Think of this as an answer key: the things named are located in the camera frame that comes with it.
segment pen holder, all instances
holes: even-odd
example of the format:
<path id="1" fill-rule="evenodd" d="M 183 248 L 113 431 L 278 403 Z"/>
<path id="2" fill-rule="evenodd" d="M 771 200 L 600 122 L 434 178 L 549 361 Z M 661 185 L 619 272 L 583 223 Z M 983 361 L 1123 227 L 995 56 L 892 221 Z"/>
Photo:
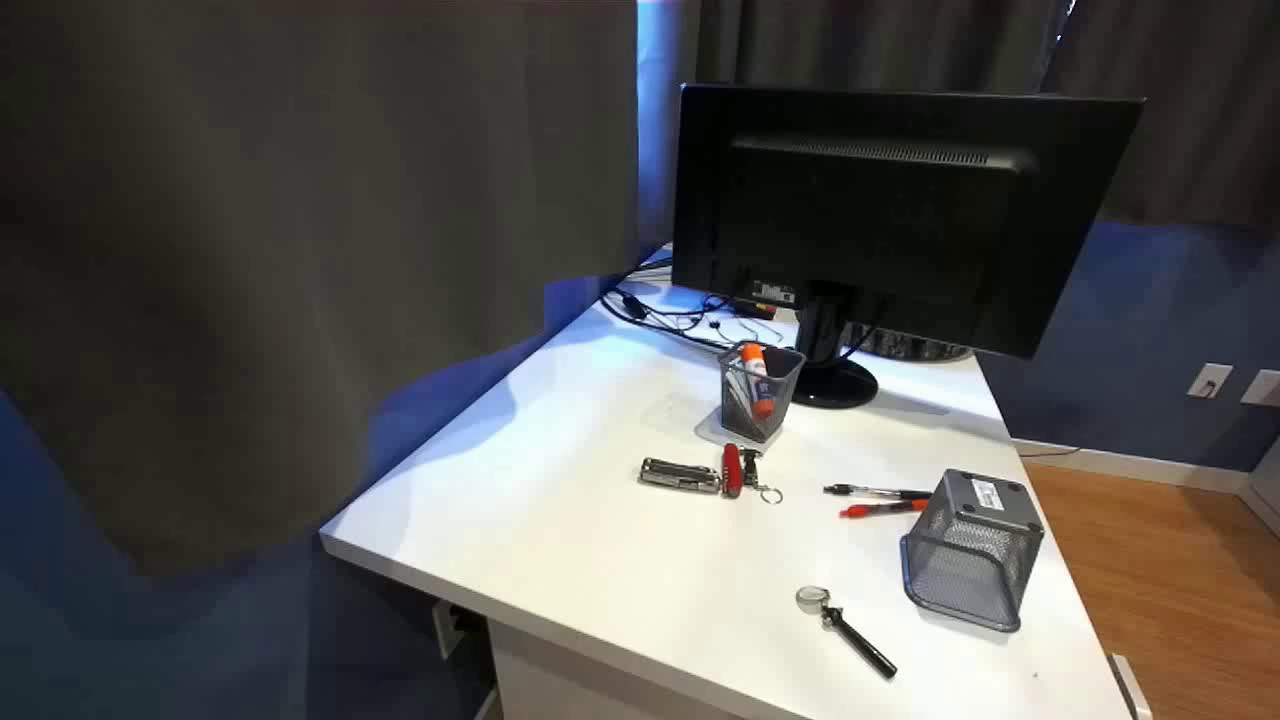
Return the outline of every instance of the pen holder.
<path id="1" fill-rule="evenodd" d="M 771 349 L 771 346 L 757 346 L 759 366 L 751 368 L 744 361 L 746 346 L 735 346 L 730 353 L 724 353 L 718 361 L 718 426 L 735 436 L 746 441 L 767 441 L 788 409 L 790 409 L 790 394 L 804 368 L 804 353 L 790 349 Z"/>
<path id="2" fill-rule="evenodd" d="M 901 541 L 904 593 L 919 610 L 1017 632 L 1041 537 L 1026 489 L 949 467 Z"/>

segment monitor stand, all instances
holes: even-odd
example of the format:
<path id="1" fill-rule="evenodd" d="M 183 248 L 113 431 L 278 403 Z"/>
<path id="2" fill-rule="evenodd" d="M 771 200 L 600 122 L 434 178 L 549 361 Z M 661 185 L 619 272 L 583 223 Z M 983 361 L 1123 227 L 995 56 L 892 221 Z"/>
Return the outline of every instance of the monitor stand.
<path id="1" fill-rule="evenodd" d="M 790 401 L 807 409 L 867 403 L 880 394 L 875 375 L 840 353 L 840 335 L 852 320 L 852 291 L 837 283 L 820 283 L 804 298 L 794 316 L 798 316 L 794 353 L 804 353 L 807 361 Z"/>

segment wooden floor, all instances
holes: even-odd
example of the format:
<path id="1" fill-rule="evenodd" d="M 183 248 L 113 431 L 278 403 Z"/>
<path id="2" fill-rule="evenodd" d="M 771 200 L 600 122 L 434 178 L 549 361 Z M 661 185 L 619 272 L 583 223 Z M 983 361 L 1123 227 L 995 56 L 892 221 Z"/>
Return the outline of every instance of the wooden floor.
<path id="1" fill-rule="evenodd" d="M 1026 474 L 1105 650 L 1131 659 L 1155 720 L 1280 720 L 1280 541 L 1239 496 Z"/>

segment desk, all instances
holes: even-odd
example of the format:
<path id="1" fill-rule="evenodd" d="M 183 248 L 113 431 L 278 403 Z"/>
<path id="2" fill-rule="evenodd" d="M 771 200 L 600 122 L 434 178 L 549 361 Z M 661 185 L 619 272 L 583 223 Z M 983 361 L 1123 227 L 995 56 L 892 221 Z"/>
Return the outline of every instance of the desk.
<path id="1" fill-rule="evenodd" d="M 867 361 L 880 401 L 790 409 L 767 508 L 636 485 L 638 458 L 714 466 L 699 349 L 587 310 L 324 530 L 346 565 L 492 623 L 507 720 L 615 717 L 1126 717 L 1069 565 L 1042 537 L 1013 636 L 919 614 L 896 541 L 917 518 L 837 522 L 822 485 L 1026 485 L 975 361 Z M 794 610 L 828 585 L 901 677 L 883 685 Z"/>

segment white desk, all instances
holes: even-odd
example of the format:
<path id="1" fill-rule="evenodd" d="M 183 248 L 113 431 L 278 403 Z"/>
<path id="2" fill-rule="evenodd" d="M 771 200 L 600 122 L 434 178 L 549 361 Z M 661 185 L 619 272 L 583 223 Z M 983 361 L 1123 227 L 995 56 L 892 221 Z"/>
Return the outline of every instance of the white desk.
<path id="1" fill-rule="evenodd" d="M 1047 532 L 1017 636 L 901 589 L 917 518 L 837 522 L 822 485 L 1024 482 L 975 368 L 865 361 L 880 401 L 790 409 L 767 508 L 636 485 L 638 458 L 714 466 L 711 356 L 583 311 L 324 530 L 324 548 L 492 621 L 507 720 L 615 717 L 1126 717 Z M 790 600 L 828 585 L 901 677 Z"/>

